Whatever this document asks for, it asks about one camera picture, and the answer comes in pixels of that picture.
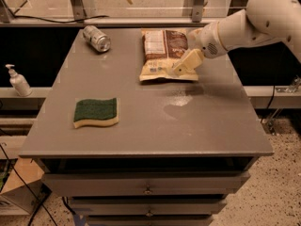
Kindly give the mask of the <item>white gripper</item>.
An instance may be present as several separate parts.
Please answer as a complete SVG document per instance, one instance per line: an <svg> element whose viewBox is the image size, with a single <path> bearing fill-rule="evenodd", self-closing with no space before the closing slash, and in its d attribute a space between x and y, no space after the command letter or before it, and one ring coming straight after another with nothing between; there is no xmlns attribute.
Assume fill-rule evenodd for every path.
<svg viewBox="0 0 301 226"><path fill-rule="evenodd" d="M221 57L228 52L219 38L218 22L189 31L187 39L190 48L198 49L188 49L172 66L172 71L177 76L193 71L202 64L204 57Z"/></svg>

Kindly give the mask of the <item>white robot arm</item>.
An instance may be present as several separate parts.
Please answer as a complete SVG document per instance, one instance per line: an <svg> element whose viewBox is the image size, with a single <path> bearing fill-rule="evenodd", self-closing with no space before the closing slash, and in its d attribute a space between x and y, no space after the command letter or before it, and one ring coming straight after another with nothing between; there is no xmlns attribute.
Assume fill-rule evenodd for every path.
<svg viewBox="0 0 301 226"><path fill-rule="evenodd" d="M182 76L236 48L283 42L301 61L301 5L298 0L248 0L241 9L190 32L194 46L172 66Z"/></svg>

